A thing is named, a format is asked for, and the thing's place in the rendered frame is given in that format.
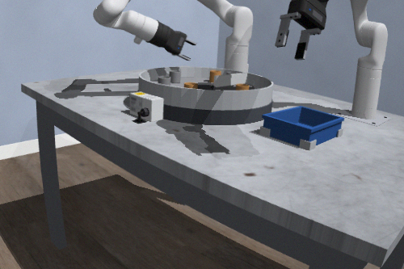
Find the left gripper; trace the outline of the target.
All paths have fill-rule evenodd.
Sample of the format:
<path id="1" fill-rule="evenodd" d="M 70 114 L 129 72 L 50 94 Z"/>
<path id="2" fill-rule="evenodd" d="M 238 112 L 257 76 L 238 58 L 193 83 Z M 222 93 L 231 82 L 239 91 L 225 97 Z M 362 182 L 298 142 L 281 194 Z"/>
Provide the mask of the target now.
<path id="1" fill-rule="evenodd" d="M 296 60 L 304 60 L 310 35 L 321 34 L 326 25 L 326 5 L 329 0 L 292 0 L 288 13 L 280 16 L 280 27 L 275 46 L 285 47 L 291 19 L 299 23 L 306 30 L 301 30 L 301 37 L 297 45 Z"/>

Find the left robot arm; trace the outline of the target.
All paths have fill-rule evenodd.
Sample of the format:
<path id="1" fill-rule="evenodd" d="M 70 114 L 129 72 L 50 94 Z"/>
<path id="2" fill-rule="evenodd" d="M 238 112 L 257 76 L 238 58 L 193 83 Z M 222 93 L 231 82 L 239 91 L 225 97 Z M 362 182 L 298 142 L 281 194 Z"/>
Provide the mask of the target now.
<path id="1" fill-rule="evenodd" d="M 351 114 L 361 119 L 373 120 L 377 113 L 388 32 L 383 23 L 368 21 L 368 0 L 350 1 L 356 40 L 359 45 L 371 49 L 366 57 L 358 59 Z"/>

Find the blue open-top crate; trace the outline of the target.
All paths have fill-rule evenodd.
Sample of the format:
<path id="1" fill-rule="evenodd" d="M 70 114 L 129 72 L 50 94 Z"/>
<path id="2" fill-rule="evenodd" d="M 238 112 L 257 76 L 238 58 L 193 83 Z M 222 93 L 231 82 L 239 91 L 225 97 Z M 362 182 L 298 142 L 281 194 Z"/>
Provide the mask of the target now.
<path id="1" fill-rule="evenodd" d="M 263 127 L 271 129 L 270 137 L 297 146 L 300 139 L 317 140 L 319 145 L 337 137 L 344 121 L 343 117 L 302 106 L 267 113 L 262 118 Z"/>

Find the bronze bushing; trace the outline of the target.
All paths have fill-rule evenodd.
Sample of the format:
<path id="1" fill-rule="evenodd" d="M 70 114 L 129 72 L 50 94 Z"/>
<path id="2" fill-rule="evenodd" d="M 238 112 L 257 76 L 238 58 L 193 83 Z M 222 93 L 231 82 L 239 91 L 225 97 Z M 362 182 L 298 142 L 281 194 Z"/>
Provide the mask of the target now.
<path id="1" fill-rule="evenodd" d="M 214 83 L 214 75 L 221 75 L 221 71 L 218 70 L 210 70 L 209 81 Z"/>
<path id="2" fill-rule="evenodd" d="M 238 86 L 239 85 L 239 86 Z M 249 85 L 246 84 L 236 84 L 236 90 L 249 90 Z"/>
<path id="3" fill-rule="evenodd" d="M 198 84 L 194 82 L 185 82 L 184 87 L 185 88 L 192 88 L 192 89 L 198 89 Z"/>

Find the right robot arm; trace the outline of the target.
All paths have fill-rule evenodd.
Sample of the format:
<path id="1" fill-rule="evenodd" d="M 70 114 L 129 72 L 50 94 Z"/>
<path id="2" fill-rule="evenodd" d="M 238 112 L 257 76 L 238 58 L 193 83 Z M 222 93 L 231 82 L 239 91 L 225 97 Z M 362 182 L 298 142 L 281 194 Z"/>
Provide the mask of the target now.
<path id="1" fill-rule="evenodd" d="M 143 27 L 145 16 L 125 11 L 131 0 L 103 0 L 94 10 L 97 23 L 136 35 Z M 224 69 L 248 72 L 248 48 L 252 34 L 253 15 L 245 6 L 234 6 L 226 0 L 197 0 L 213 11 L 224 23 L 233 27 L 226 38 Z"/>

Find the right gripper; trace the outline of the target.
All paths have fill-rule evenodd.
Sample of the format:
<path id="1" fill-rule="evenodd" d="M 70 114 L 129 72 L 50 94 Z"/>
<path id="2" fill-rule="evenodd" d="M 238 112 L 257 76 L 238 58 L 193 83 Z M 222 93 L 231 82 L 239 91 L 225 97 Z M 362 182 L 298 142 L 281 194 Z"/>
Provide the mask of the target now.
<path id="1" fill-rule="evenodd" d="M 145 42 L 154 44 L 159 48 L 164 48 L 167 52 L 172 53 L 171 55 L 173 56 L 178 56 L 186 61 L 190 61 L 191 58 L 181 55 L 181 51 L 184 42 L 191 45 L 196 45 L 196 43 L 186 38 L 186 34 L 174 31 L 167 25 L 160 23 L 158 20 L 145 16 L 143 27 L 135 35 L 134 43 L 140 44 L 142 40 L 144 40 Z"/>

